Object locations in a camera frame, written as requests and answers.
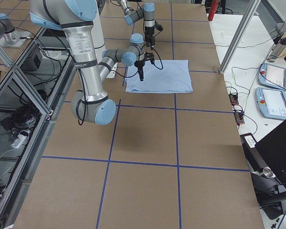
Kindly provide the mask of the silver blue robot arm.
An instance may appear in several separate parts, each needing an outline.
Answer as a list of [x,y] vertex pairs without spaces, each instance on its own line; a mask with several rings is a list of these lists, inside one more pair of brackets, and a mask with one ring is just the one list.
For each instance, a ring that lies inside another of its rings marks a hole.
[[92,36],[93,21],[98,15],[98,5],[94,0],[30,1],[30,16],[34,24],[63,31],[66,35],[82,85],[71,103],[72,113],[80,125],[83,122],[107,125],[113,120],[116,105],[108,98],[102,84],[116,63],[137,67],[141,81],[145,62],[154,63],[154,55],[144,50],[145,46],[153,47],[154,41],[145,42],[139,33],[131,35],[127,48],[105,50],[102,60],[98,61]]
[[163,31],[162,25],[158,24],[154,12],[155,6],[153,2],[147,2],[142,7],[134,10],[128,6],[127,0],[117,0],[118,5],[123,9],[124,19],[128,25],[132,25],[135,22],[143,19],[143,33],[145,37],[146,46],[151,50],[155,50],[155,30],[159,32]]

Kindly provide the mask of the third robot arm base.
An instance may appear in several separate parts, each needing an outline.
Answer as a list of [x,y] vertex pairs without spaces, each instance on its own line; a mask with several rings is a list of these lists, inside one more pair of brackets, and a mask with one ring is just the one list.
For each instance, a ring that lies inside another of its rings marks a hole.
[[8,48],[19,48],[31,37],[29,31],[18,31],[9,17],[0,13],[0,45]]

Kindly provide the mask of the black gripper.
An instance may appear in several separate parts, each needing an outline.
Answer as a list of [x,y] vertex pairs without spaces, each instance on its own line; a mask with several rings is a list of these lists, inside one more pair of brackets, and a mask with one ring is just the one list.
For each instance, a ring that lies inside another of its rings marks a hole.
[[134,66],[138,69],[141,82],[144,80],[143,67],[145,65],[145,62],[148,62],[148,61],[150,61],[151,64],[154,64],[154,54],[151,52],[150,53],[145,52],[143,54],[143,58],[134,63]]
[[155,37],[158,34],[154,34],[154,30],[157,29],[159,32],[163,31],[162,25],[156,23],[152,26],[144,26],[144,36],[146,41],[146,46],[151,46],[151,50],[155,50]]

